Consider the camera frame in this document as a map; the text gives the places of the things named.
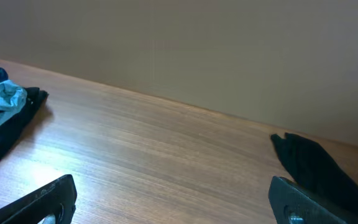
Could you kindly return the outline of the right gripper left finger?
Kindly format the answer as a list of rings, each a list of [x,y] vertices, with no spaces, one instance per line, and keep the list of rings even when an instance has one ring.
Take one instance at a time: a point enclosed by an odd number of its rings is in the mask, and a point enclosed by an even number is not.
[[[73,176],[63,175],[0,208],[0,224],[70,224],[76,210],[76,198]]]

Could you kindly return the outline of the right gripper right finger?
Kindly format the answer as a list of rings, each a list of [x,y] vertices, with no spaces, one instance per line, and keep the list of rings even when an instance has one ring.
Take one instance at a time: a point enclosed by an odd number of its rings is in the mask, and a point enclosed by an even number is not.
[[[278,224],[358,223],[358,215],[339,208],[284,177],[272,177],[268,199]]]

